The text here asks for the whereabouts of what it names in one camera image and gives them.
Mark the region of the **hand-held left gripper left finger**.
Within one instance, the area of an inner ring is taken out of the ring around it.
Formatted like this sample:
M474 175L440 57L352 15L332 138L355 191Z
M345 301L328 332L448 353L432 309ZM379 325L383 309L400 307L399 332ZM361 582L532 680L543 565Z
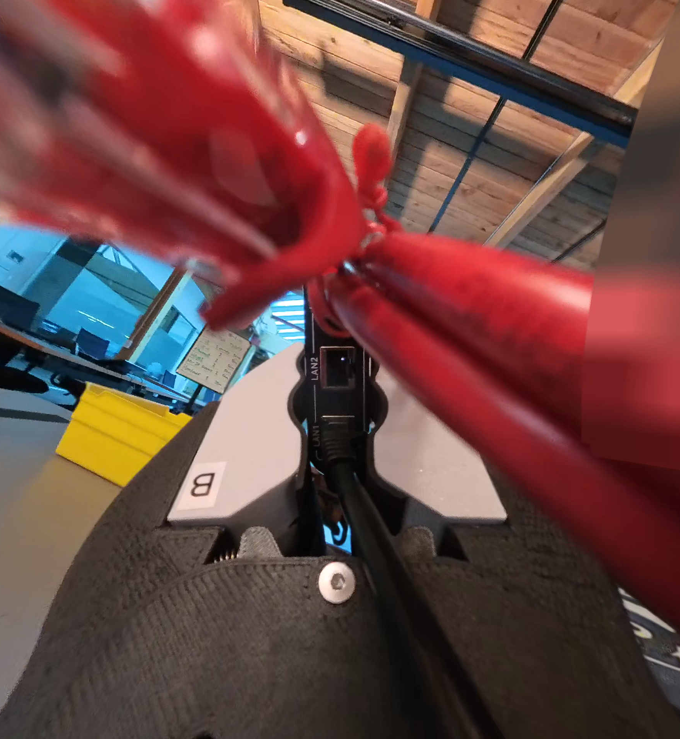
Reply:
M293 396L304 345L247 373L219 402L168 514L173 526L291 527L306 469Z

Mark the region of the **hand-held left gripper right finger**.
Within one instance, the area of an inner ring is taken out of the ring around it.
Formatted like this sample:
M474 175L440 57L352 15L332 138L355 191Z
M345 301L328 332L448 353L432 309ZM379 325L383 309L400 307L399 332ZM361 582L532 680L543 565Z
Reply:
M499 524L507 514L480 455L395 378L376 378L383 419L372 433L373 469L407 498L405 525Z

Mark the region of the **yellow plastic bin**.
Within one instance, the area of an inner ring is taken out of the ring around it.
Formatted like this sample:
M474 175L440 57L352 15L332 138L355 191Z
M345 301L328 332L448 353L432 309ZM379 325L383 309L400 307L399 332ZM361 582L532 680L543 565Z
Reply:
M87 382L56 454L123 488L190 420L166 405Z

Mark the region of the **handwritten whiteboard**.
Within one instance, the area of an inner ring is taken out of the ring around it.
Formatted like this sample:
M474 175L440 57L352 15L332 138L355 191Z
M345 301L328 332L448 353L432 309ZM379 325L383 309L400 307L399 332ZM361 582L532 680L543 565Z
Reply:
M179 363L176 374L224 394L252 348L249 339L230 330L204 327Z

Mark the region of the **long wooden work table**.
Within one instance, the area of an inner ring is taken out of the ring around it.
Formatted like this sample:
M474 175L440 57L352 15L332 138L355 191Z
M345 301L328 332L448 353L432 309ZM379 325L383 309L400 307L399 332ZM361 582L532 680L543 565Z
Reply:
M107 369L104 366L65 352L60 347L49 344L45 340L39 340L2 323L0 323L0 338L11 341L22 353L31 352L34 362L42 357L43 359L38 365L45 366L53 374L69 375L78 381L90 381L122 392L127 391L138 397L158 396L178 403L187 403L190 398L188 395L179 393L148 378L139 378Z

